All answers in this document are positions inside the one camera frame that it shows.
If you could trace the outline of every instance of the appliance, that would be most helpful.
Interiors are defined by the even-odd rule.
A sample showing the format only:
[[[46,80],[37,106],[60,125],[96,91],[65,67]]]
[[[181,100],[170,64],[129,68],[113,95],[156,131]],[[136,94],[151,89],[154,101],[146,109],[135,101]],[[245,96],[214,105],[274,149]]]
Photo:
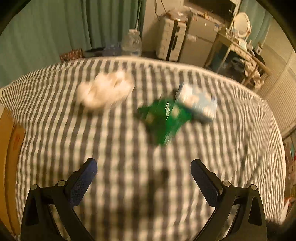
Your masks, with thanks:
[[[261,55],[261,53],[262,53],[262,47],[260,47],[259,45],[257,45],[256,48],[255,48],[255,52],[256,52],[258,55]]]
[[[217,32],[215,23],[192,15],[179,62],[204,67]]]
[[[159,23],[158,44],[155,52],[159,59],[177,61],[186,31],[186,23],[162,17]]]
[[[207,11],[218,15],[228,22],[231,22],[236,4],[230,0],[189,0]]]

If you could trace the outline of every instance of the metal screw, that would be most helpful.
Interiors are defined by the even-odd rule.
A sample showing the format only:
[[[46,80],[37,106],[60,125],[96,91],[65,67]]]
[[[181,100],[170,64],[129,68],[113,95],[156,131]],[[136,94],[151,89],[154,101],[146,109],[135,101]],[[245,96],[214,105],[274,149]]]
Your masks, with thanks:
[[[63,185],[65,185],[65,181],[59,181],[58,183],[57,183],[57,185],[59,186],[59,187],[62,187]]]
[[[252,184],[252,185],[251,185],[251,189],[253,189],[254,191],[256,191],[256,190],[257,190],[256,185]]]
[[[229,181],[224,181],[223,185],[226,186],[226,187],[230,187],[231,183]]]
[[[31,189],[32,190],[35,190],[37,188],[37,184],[33,184],[32,186],[31,186]]]

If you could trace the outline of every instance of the cable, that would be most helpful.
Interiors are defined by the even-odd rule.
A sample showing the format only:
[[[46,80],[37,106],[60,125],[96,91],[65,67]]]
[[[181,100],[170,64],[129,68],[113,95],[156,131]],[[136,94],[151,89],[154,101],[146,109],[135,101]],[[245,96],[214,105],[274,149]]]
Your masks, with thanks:
[[[136,27],[135,27],[136,30],[138,30],[141,7],[142,7],[142,0],[140,0],[139,12],[138,12],[137,22],[136,22]]]
[[[160,0],[160,1],[161,1],[164,11],[166,12],[165,6],[163,5],[163,0]]]
[[[157,14],[157,2],[156,2],[156,0],[154,0],[154,12],[155,12],[155,15],[157,17],[159,17],[158,14]]]

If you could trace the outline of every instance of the small box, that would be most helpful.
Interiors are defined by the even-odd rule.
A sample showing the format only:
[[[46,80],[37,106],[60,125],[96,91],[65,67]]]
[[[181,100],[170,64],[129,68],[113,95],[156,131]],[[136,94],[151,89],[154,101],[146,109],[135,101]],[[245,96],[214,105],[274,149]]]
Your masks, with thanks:
[[[201,122],[212,122],[216,117],[217,99],[197,86],[181,84],[176,101],[188,109],[194,119]]]
[[[15,201],[15,182],[25,129],[0,105],[0,219],[13,235],[20,234]]]
[[[219,26],[195,14],[189,19],[179,62],[204,67]]]

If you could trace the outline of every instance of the white mirror frame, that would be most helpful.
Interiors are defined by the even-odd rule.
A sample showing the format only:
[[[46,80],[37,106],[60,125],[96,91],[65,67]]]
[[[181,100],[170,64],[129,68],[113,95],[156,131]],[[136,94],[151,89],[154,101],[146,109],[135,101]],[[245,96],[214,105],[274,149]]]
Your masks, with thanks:
[[[251,28],[249,17],[245,12],[239,12],[237,15],[244,15],[246,20],[247,20],[247,23],[248,23],[247,31],[244,34],[239,33],[239,38],[245,38],[246,36],[248,36],[248,32],[250,31],[250,28]],[[230,24],[230,28],[233,26],[235,18],[237,17],[237,15],[235,15],[234,18],[232,19],[232,22]]]

